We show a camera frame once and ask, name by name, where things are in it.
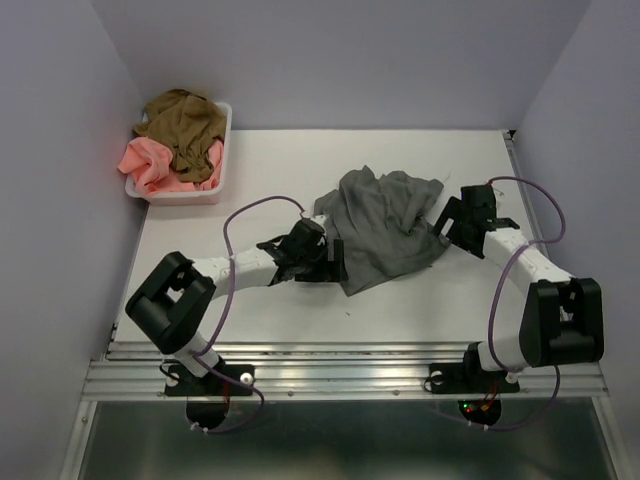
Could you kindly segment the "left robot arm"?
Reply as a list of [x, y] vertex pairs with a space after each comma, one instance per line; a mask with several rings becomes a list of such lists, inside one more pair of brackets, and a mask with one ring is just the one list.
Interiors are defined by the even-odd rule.
[[347, 280], [344, 241], [329, 237], [325, 220], [302, 218], [289, 233], [228, 257], [192, 260], [171, 252], [129, 298], [125, 312], [162, 354], [186, 368], [191, 386], [213, 393], [222, 384], [221, 358], [199, 331], [209, 304], [288, 281]]

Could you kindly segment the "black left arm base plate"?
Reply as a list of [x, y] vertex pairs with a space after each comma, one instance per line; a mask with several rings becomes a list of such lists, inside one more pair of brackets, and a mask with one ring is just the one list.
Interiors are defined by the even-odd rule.
[[251, 364], [223, 365], [221, 372], [241, 383], [241, 386], [220, 379], [211, 373], [204, 377], [194, 376], [180, 363], [162, 363], [160, 372], [165, 377], [164, 394], [168, 397], [248, 397], [252, 392], [241, 381], [245, 374], [254, 376], [255, 368]]

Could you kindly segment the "pink skirt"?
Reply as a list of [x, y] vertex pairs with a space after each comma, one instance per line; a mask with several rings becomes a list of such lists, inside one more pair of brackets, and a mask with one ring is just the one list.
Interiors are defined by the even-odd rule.
[[128, 143], [117, 169], [133, 179], [135, 190], [143, 196], [206, 191], [220, 183], [223, 154], [223, 142], [216, 140], [208, 151], [214, 167], [212, 175], [200, 183], [183, 182], [170, 167], [173, 154], [168, 147], [147, 137], [137, 137]]

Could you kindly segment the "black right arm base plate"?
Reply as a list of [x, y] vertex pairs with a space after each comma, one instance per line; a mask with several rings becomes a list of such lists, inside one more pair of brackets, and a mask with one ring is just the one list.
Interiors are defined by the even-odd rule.
[[462, 363], [432, 363], [424, 389], [436, 395], [518, 393], [518, 382], [509, 383], [506, 373], [473, 370]]

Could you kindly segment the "grey pleated skirt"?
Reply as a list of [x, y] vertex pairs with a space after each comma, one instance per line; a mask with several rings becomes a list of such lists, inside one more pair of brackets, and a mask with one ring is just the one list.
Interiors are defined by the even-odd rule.
[[445, 253], [447, 240], [427, 221], [443, 188], [403, 171], [377, 177], [364, 166], [315, 200], [313, 213], [327, 218], [327, 236], [344, 243], [346, 296], [428, 268]]

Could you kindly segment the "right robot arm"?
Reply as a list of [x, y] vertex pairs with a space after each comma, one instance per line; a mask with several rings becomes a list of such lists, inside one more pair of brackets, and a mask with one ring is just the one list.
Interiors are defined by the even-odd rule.
[[[596, 363], [604, 355], [602, 290], [592, 278], [578, 278], [556, 266], [510, 218], [498, 216], [490, 184], [463, 187], [448, 200], [434, 232], [451, 221], [445, 237], [501, 269], [489, 314], [487, 339], [471, 344], [460, 366], [463, 384], [482, 390], [496, 372]], [[515, 336], [497, 338], [496, 314], [507, 282], [525, 296]]]

